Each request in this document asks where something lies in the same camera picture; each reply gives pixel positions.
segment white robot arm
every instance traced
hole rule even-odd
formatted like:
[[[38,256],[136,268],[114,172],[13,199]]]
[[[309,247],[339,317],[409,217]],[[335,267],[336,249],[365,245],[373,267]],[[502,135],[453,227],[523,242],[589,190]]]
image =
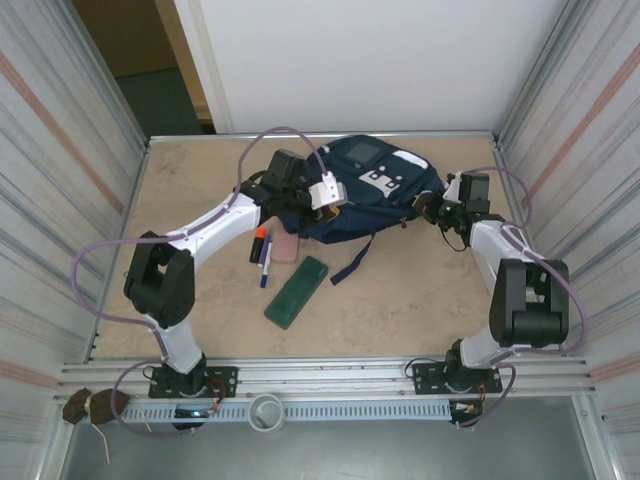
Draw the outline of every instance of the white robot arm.
[[[453,229],[473,250],[492,295],[489,325],[455,342],[442,369],[426,369],[430,388],[446,384],[450,391],[467,392],[490,380],[492,366],[510,353],[561,344],[568,334],[567,291],[525,255],[531,249],[523,232],[489,213],[488,194],[488,175],[458,172],[447,177],[444,192],[424,192],[414,203],[429,223],[443,232]],[[564,262],[544,260],[568,278]]]
[[[200,266],[231,240],[274,215],[294,213],[303,225],[313,225],[331,219],[335,214],[329,207],[346,201],[344,186],[331,172],[315,184],[305,180],[305,172],[304,158],[278,150],[268,169],[243,182],[237,195],[230,194],[214,209],[165,236],[194,231],[215,216],[210,225],[180,240],[136,247],[124,293],[162,337],[167,351],[162,377],[168,389],[192,396],[203,385],[206,359],[189,320]],[[142,237],[158,235],[147,232]]]

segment wooden table surface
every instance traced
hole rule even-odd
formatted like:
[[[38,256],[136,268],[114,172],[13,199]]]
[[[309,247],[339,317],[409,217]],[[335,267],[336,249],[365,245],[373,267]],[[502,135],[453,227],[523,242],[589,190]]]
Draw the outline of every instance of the wooden table surface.
[[[330,139],[318,139],[318,145]],[[456,170],[494,165],[487,139],[386,139],[427,158],[441,177]],[[128,236],[165,233],[218,205],[235,185],[237,159],[248,140],[154,143]],[[266,167],[277,148],[307,155],[298,139],[260,142],[247,158],[244,178]],[[502,183],[491,174],[492,211],[509,217]],[[451,242],[460,239],[450,232]],[[458,338],[488,322],[489,296],[470,252],[456,253],[437,228],[422,219],[407,229],[378,234],[361,266],[338,286],[328,278],[295,319],[281,330],[263,311],[295,271],[273,264],[266,289],[258,267],[248,262],[253,232],[223,247],[198,271],[191,312],[196,339],[208,356],[356,356],[443,354]],[[300,244],[298,264],[311,255],[329,275],[353,259],[367,239],[336,245]],[[133,249],[121,252],[106,311],[139,317],[122,293]],[[94,356],[156,355],[144,328],[106,322]]]

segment black mounting plate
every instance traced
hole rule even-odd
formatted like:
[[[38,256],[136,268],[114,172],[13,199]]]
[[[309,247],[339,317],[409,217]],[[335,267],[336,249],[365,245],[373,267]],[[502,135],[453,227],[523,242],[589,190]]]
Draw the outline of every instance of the black mounting plate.
[[[444,362],[414,363],[412,368],[416,395],[479,394],[479,386],[483,382],[486,393],[502,392],[502,380],[498,370],[466,369],[465,378],[468,378],[468,381],[465,381],[464,385],[451,386],[447,383],[448,377]]]
[[[209,378],[219,378],[224,382],[226,389],[225,398],[233,398],[236,396],[236,387],[238,386],[238,367],[206,367],[205,368],[205,385],[196,395],[187,396],[176,390],[163,390],[160,385],[166,385],[162,376],[164,375],[162,367],[154,367],[151,374],[151,382],[149,384],[149,398],[218,398],[219,390],[215,392],[209,385]]]

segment metal sheet wall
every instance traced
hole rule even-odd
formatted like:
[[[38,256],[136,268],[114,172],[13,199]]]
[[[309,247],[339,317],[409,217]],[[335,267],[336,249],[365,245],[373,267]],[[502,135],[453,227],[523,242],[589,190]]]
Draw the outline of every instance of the metal sheet wall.
[[[65,2],[0,2],[0,477],[32,468],[64,362],[95,318],[69,266],[121,234],[145,146]],[[82,264],[99,304],[113,251]]]
[[[586,302],[583,353],[626,472],[638,478],[640,2],[581,3],[500,140],[533,194],[535,247],[567,262]]]

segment pink phone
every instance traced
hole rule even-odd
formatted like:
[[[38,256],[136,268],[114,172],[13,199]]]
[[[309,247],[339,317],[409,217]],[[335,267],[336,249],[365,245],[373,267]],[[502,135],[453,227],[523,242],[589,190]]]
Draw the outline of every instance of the pink phone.
[[[276,263],[296,263],[298,260],[298,235],[287,233],[282,222],[277,220],[273,227],[273,246],[271,247],[271,261]]]

